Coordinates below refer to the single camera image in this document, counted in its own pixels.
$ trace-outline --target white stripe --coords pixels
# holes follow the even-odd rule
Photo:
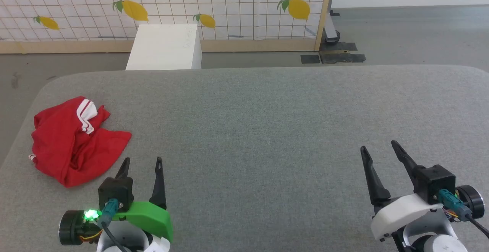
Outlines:
[[[88,99],[83,99],[82,100],[82,103],[80,103],[80,105],[78,106],[78,108],[76,109],[76,116],[78,116],[78,119],[80,120],[80,122],[82,123],[82,131],[83,132],[87,132],[87,127],[88,127],[88,123],[85,122],[85,120],[81,117],[81,112],[83,111],[83,109],[85,108],[85,106],[87,106],[87,104],[90,102],[90,100]]]
[[[89,120],[94,118],[95,116],[97,116],[97,108],[95,107],[95,104],[93,103],[93,101],[89,101],[89,104],[87,104],[87,107],[80,114],[80,117],[88,125],[87,134],[91,134],[95,130],[95,129],[93,129],[93,126],[89,122]]]

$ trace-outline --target black cable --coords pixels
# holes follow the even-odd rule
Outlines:
[[[110,238],[110,240],[115,244],[115,246],[117,246],[117,248],[119,248],[119,250],[121,250],[122,252],[128,252],[116,239],[115,239],[115,236],[112,235],[112,233],[110,232],[110,230],[108,229],[107,227],[107,224],[105,222],[102,222],[102,228],[103,230],[105,231],[105,233],[108,235],[108,237]]]
[[[466,214],[465,217],[470,221],[475,227],[477,227],[487,238],[489,238],[489,230],[487,230],[484,226],[478,223],[470,214]]]

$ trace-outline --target cable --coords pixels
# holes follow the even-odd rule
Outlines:
[[[443,209],[443,212],[445,213],[445,215],[447,215],[447,217],[454,217],[454,218],[458,218],[459,216],[457,214],[455,214],[454,212],[450,211],[450,210],[446,210],[446,209]]]
[[[117,248],[119,248],[119,250],[121,250],[121,252],[128,252],[116,239],[115,239],[115,236],[112,235],[112,233],[110,232],[110,230],[108,229],[107,227],[107,224],[105,222],[102,222],[102,228],[103,230],[105,231],[105,233],[108,235],[108,237],[110,238],[110,240],[115,244],[115,246],[117,246]]]
[[[487,230],[484,226],[482,226],[480,223],[478,223],[470,214],[466,214],[465,217],[473,224],[475,227],[477,227],[484,235],[486,235],[487,238],[489,238],[489,230]]]
[[[93,236],[89,236],[89,237],[83,237],[83,236],[78,236],[80,238],[80,240],[82,240],[83,242],[89,242],[91,241],[93,238],[96,238],[98,236],[100,236],[100,234],[102,233],[103,229],[101,229],[98,233],[96,233],[95,235]]]

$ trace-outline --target white grid panel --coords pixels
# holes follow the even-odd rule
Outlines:
[[[204,26],[205,16],[201,16],[203,39],[314,39],[323,4],[323,0],[303,0],[311,10],[308,19],[295,19],[290,6],[277,9],[281,0],[130,0],[132,5],[122,0],[122,12],[112,6],[117,1],[0,0],[0,40],[132,40],[140,24],[194,24],[197,14],[215,22],[214,28]],[[142,6],[139,9],[147,12],[147,18],[128,16],[126,9],[137,11],[135,5]],[[58,29],[50,29],[47,18]]]

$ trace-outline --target teal connector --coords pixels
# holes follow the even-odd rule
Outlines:
[[[102,228],[103,222],[108,226],[117,213],[117,210],[119,210],[119,201],[117,199],[108,200],[102,210],[102,215],[97,219],[97,226]]]
[[[463,222],[468,221],[466,215],[472,216],[472,211],[467,206],[463,205],[463,202],[457,198],[454,194],[450,193],[447,189],[441,189],[438,191],[438,201],[446,208],[453,210],[459,219]]]

